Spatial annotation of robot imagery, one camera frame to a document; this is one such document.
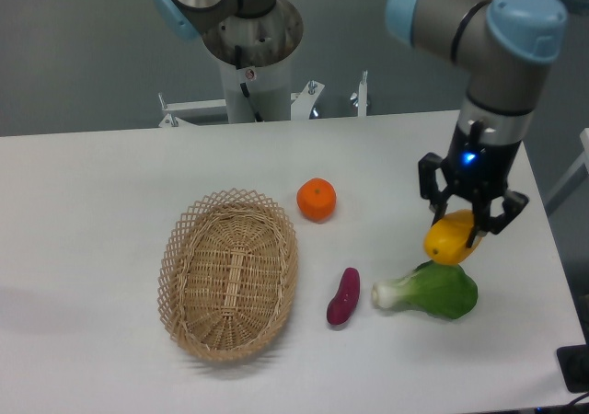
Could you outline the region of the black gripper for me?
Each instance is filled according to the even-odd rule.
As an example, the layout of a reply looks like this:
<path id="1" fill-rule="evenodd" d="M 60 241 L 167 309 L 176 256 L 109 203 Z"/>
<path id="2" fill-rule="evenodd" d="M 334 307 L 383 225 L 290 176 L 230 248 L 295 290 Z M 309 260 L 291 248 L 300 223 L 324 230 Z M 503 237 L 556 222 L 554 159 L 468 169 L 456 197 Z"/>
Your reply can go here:
<path id="1" fill-rule="evenodd" d="M 456 125 L 447 156 L 426 154 L 418 163 L 420 195 L 430 203 L 432 225 L 446 213 L 448 199 L 457 196 L 472 203 L 473 225 L 466 247 L 478 236 L 498 235 L 527 206 L 529 198 L 508 190 L 508 175 L 521 142 L 501 138 L 487 119 Z M 446 187 L 439 188 L 440 172 Z M 491 215 L 491 202 L 502 198 L 502 213 Z"/>

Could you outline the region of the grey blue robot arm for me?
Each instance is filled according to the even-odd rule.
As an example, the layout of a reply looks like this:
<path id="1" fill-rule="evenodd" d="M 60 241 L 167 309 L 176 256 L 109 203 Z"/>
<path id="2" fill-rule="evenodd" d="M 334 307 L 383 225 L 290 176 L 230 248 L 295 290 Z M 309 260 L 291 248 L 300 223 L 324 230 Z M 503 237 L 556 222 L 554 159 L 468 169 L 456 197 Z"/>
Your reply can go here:
<path id="1" fill-rule="evenodd" d="M 232 122 L 290 120 L 289 59 L 303 22 L 287 0 L 154 0 L 181 38 L 202 39 L 225 76 Z M 446 156 L 419 163 L 420 194 L 436 220 L 468 201 L 466 246 L 499 234 L 527 205 L 507 178 L 567 24 L 560 0 L 387 0 L 387 30 L 470 74 Z"/>

